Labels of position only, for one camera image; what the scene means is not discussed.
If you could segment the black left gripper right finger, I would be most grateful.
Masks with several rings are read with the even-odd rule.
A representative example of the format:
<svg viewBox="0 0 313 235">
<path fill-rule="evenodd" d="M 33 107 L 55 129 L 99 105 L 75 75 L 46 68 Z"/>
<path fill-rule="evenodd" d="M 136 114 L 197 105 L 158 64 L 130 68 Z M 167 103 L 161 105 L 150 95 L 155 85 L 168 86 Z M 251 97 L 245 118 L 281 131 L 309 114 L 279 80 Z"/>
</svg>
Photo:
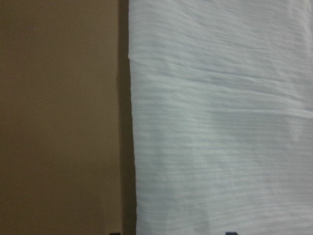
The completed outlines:
<svg viewBox="0 0 313 235">
<path fill-rule="evenodd" d="M 226 232 L 225 235 L 238 235 L 237 232 Z"/>
</svg>

